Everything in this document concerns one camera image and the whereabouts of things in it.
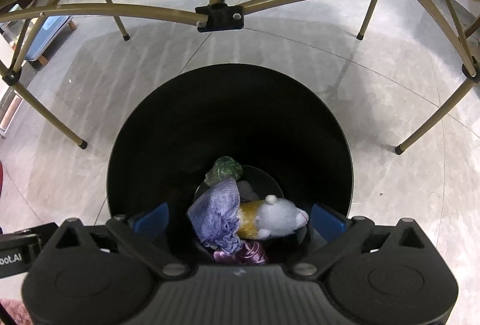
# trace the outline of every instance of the gray tile floor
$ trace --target gray tile floor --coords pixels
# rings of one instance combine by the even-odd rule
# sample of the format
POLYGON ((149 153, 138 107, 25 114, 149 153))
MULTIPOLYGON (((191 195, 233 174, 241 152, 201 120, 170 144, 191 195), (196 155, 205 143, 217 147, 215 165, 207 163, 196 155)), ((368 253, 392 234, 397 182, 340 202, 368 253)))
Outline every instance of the gray tile floor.
MULTIPOLYGON (((185 10, 207 3, 115 1, 185 10)), ((415 0, 380 0, 365 39, 357 41, 368 3, 311 0, 250 15, 241 31, 213 34, 125 18, 132 38, 126 43, 112 18, 77 18, 77 31, 59 37, 47 53, 53 55, 50 63, 29 89, 89 147, 80 150, 23 104, 0 144, 6 172, 0 225, 9 232, 69 216, 86 224, 105 222, 112 145, 148 93, 179 73, 209 64, 263 65, 307 85, 338 118, 354 163, 351 215, 379 224, 415 218, 460 286, 449 323, 478 323, 480 90, 471 91, 402 156, 395 155, 392 146, 460 84, 461 60, 415 0)), ((18 297, 21 280, 0 281, 0 296, 18 297)))

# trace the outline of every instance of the black connector bracket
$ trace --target black connector bracket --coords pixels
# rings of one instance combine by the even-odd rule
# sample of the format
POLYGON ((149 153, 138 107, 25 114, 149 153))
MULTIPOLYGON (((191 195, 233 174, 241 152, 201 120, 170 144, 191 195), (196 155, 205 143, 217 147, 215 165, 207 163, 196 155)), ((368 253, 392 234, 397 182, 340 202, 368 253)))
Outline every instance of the black connector bracket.
POLYGON ((20 68, 18 72, 14 72, 13 69, 8 69, 5 76, 2 77, 2 80, 5 81, 5 83, 8 86, 11 87, 18 82, 21 74, 22 74, 22 68, 20 68))
POLYGON ((207 15, 206 24, 197 24, 198 32, 226 31, 229 29, 243 28, 243 7, 241 5, 232 5, 229 7, 222 2, 204 7, 196 7, 197 14, 207 15))
POLYGON ((472 77, 469 73, 469 71, 467 70, 467 68, 465 67, 465 64, 462 64, 462 72, 463 72, 463 75, 469 79, 469 80, 472 80, 473 82, 479 84, 480 83, 480 65, 479 63, 477 62, 476 58, 475 57, 472 57, 472 63, 473 63, 473 67, 475 69, 475 72, 476 72, 476 75, 474 77, 472 77))

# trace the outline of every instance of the black trash bin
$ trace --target black trash bin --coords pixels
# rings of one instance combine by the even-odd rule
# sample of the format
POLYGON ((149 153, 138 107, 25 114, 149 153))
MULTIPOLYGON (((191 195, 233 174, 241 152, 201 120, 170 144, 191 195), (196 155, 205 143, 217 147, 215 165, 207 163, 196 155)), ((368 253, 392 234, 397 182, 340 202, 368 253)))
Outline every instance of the black trash bin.
POLYGON ((110 157, 112 215, 169 206, 169 248, 185 258, 186 217, 215 160, 228 155, 267 172, 285 198, 347 215, 353 189, 349 147, 325 104, 275 70, 219 64, 177 76, 148 95, 123 125, 110 157))

